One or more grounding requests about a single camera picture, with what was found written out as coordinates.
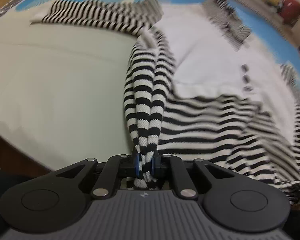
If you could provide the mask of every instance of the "red object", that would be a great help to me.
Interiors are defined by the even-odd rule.
[[[300,3],[296,0],[284,0],[279,15],[286,24],[293,24],[300,16]]]

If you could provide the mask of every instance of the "ribbed surface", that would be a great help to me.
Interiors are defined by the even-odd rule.
[[[217,226],[194,201],[180,200],[172,191],[119,190],[115,197],[96,200],[84,217],[58,232],[31,235],[10,229],[1,240],[286,240],[280,231],[236,234]]]

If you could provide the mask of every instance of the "white cloth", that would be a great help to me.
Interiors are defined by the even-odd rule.
[[[42,7],[0,18],[0,136],[51,170],[131,154],[122,99],[136,38],[30,25]]]
[[[176,60],[175,94],[181,98],[227,94],[260,102],[292,144],[295,99],[262,42],[251,34],[235,51],[219,27],[208,20],[201,4],[163,4],[162,9],[163,17],[155,26],[165,33]],[[244,64],[247,73],[241,68]],[[243,80],[245,74],[249,84]],[[253,90],[243,89],[247,85]]]

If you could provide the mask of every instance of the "bed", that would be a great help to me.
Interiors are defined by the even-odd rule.
[[[130,154],[122,89],[136,38],[104,29],[30,24],[52,1],[13,0],[0,9],[0,136],[50,170],[88,157],[104,162]],[[276,61],[289,62],[300,77],[297,49],[265,19],[234,0],[230,4]]]

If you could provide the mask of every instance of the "screw head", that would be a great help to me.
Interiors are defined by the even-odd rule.
[[[193,189],[183,189],[180,191],[180,194],[183,195],[184,197],[194,197],[195,194],[197,194]]]
[[[98,197],[105,197],[109,194],[109,191],[105,188],[96,188],[92,193]]]

